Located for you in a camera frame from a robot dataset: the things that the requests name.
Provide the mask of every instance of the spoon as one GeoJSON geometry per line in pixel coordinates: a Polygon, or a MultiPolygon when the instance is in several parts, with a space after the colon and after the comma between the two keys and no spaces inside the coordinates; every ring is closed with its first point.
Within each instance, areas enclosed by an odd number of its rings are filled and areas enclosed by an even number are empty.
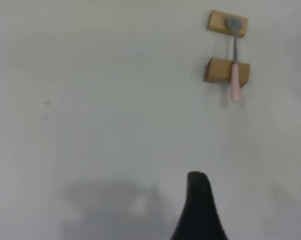
{"type": "Polygon", "coordinates": [[[237,102],[241,98],[240,94],[240,74],[239,74],[239,64],[237,56],[237,37],[239,36],[240,30],[243,27],[242,20],[236,17],[228,17],[226,19],[228,27],[232,30],[234,34],[234,50],[233,50],[233,64],[231,67],[231,97],[233,101],[237,102]]]}

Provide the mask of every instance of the pink handle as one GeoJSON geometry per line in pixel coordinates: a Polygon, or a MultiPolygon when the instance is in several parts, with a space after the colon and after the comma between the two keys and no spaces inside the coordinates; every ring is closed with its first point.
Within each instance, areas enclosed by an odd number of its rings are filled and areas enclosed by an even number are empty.
{"type": "Polygon", "coordinates": [[[241,98],[240,93],[240,74],[239,74],[239,65],[234,63],[231,67],[231,97],[233,101],[239,101],[241,98]]]}

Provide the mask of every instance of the white wall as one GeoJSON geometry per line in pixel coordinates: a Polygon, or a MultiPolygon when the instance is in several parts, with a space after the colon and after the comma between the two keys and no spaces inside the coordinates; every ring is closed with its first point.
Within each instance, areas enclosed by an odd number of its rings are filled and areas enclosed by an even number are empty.
{"type": "Polygon", "coordinates": [[[230,239],[301,239],[301,0],[0,0],[0,240],[169,239],[191,170],[230,239]]]}

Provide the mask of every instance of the gray spoon head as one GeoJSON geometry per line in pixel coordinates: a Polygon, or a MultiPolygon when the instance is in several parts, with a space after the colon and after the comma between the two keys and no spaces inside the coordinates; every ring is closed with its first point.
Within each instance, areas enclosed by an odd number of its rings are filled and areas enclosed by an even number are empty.
{"type": "Polygon", "coordinates": [[[226,19],[226,23],[236,36],[239,34],[240,30],[243,27],[242,20],[232,16],[226,19]]]}

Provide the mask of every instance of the wooden block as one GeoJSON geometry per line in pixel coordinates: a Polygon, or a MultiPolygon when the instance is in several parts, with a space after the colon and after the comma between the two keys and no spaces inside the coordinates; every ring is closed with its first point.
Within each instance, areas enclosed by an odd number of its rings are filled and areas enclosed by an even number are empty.
{"type": "MultiPolygon", "coordinates": [[[[232,73],[232,61],[218,58],[211,58],[207,64],[205,81],[209,83],[230,83],[232,73]]],[[[250,64],[239,63],[239,84],[242,88],[249,81],[250,64]]]]}
{"type": "Polygon", "coordinates": [[[232,30],[226,24],[226,18],[228,17],[236,17],[242,20],[242,29],[239,31],[238,37],[243,38],[247,32],[247,24],[249,22],[248,18],[224,13],[221,11],[213,10],[211,12],[207,30],[221,34],[233,35],[232,30]]]}

